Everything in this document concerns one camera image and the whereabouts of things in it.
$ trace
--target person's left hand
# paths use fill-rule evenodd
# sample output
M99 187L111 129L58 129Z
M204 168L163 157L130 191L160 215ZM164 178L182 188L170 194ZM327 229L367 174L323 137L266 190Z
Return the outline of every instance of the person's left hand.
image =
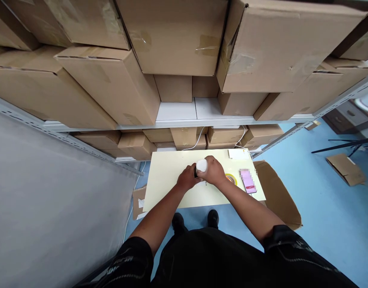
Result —
M190 190L197 183L203 181L202 178L195 178L194 173L196 169L196 163L192 164L192 166L187 166L184 171L180 174L177 179L176 186L182 189L184 192Z

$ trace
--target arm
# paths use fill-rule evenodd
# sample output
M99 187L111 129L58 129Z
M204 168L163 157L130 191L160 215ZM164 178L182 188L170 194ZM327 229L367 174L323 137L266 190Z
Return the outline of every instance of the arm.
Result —
M148 212L129 237L143 238L151 247L153 256L156 254L167 234L173 215L184 194L195 184L202 181L202 179L194 177L195 167L196 163L192 164L192 166L188 165L184 169L176 185Z
M284 222L271 210L230 182L225 177L223 167L213 156L207 156L206 160L208 169L205 173L198 171L198 176L215 185L224 194L261 244L264 238L271 235L273 226L284 225Z

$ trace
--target box flap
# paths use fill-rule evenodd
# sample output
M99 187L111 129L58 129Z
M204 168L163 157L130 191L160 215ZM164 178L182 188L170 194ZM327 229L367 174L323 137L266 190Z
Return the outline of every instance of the box flap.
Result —
M100 58L100 59L116 59L123 60L127 56L133 53L127 50L121 49L111 49L105 47L94 47L94 46L80 46L80 47L70 47L61 51L55 57L58 58L69 58L69 57L79 57L79 58Z
M53 56L64 50L62 47L43 46L35 51L12 50L0 55L0 68L17 68L57 73L63 67Z

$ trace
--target black shirt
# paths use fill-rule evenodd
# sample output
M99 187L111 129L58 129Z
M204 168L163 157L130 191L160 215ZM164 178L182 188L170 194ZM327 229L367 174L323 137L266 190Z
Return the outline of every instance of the black shirt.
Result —
M133 237L95 287L357 287L288 226L275 226L263 246L264 253L215 228L192 230L164 248L150 281L152 251Z

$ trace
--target person's right hand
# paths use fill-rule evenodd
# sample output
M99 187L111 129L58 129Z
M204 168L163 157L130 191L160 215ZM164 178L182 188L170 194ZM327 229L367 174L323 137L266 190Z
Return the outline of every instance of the person's right hand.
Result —
M206 182L218 186L224 181L228 181L225 176L223 166L214 158L214 156L206 156L208 169L206 172L197 171L197 176L203 178Z

